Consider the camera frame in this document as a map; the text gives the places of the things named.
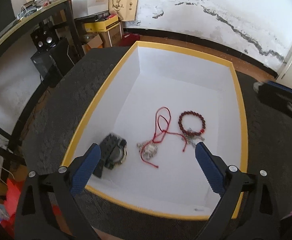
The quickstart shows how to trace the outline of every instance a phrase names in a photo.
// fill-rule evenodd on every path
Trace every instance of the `paper bag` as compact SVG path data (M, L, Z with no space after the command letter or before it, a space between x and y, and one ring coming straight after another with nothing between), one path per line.
M109 12L118 14L121 21L134 21L137 0L109 0Z

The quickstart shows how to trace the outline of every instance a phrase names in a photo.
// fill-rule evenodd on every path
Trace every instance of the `table leg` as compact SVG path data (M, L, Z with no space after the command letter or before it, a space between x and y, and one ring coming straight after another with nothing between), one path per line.
M69 26L71 37L73 38L73 42L74 42L74 45L76 47L79 59L81 59L85 54L84 54L84 50L82 48L82 44L79 40L79 35L78 35L77 29L76 29L73 12L71 10L70 1L65 2L64 11L65 11L65 16L66 16L66 20L67 20L67 23Z

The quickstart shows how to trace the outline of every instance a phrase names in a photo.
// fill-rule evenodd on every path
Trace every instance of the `red cord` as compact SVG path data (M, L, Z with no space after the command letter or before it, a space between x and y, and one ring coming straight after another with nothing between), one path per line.
M157 116L158 113L159 113L159 111L162 110L162 109L166 109L166 110L168 111L168 114L169 114L169 120L168 120L168 121L167 121L167 119L166 119L163 115L159 115L159 116ZM165 122L166 122L166 124L167 124L166 129L162 129L162 128L160 127L160 125L159 125L159 118L160 118L160 117L163 118L163 119L165 120ZM150 143L159 144L159 143L163 142L163 140L164 140L166 134L168 133L168 134L174 134L174 135L182 136L183 139L184 139L184 141L185 141L185 146L184 146L184 148L183 148L183 152L184 152L185 149L186 149L186 145L187 145L186 137L185 137L184 135L180 134L180 133L169 132L169 131L168 131L168 129L169 129L169 125L170 125L170 122L171 122L171 119L172 119L172 116L171 116L171 114L170 114L170 110L169 110L167 107L163 106L163 107L159 108L159 109L157 110L157 112L156 112L156 115L155 115L155 132L154 132L154 136L153 136L152 140L150 140L150 141L148 141L147 143L145 143L145 144L143 145L142 149L141 149L141 159L142 159L142 161L145 162L145 163L148 163L148 164L150 164L150 165L152 165L152 166L154 166L155 168L159 168L159 166L158 166L158 165L154 165L153 163L150 163L150 162L144 160L144 159L143 159L143 156L142 156L142 153L143 153L145 147L146 147L147 145L149 145Z

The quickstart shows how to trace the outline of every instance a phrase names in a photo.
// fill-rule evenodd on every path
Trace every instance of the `black speaker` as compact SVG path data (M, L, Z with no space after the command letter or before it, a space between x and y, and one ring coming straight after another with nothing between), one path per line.
M48 51L56 46L59 38L56 31L51 29L53 27L52 22L49 21L39 26L40 27L35 29L30 36L38 51Z
M62 38L49 51L37 51L31 61L43 77L43 82L54 88L75 65L75 56L66 38Z

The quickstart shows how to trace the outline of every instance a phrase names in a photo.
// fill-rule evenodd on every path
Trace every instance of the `yellow-rimmed white box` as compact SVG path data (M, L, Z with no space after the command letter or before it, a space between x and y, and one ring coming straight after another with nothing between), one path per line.
M179 136L167 135L157 155L145 164L136 144L150 140L155 112L166 106L171 132L180 132L184 111L206 121L205 144L227 165L247 171L247 124L241 89L227 60L172 45L138 41L124 55L92 100L67 149L62 165L83 155L110 132L127 140L127 158L101 179L91 176L86 189L126 208L182 220L206 220L220 197L199 167L194 149L182 152ZM199 120L185 118L198 130ZM233 214L237 217L239 204Z

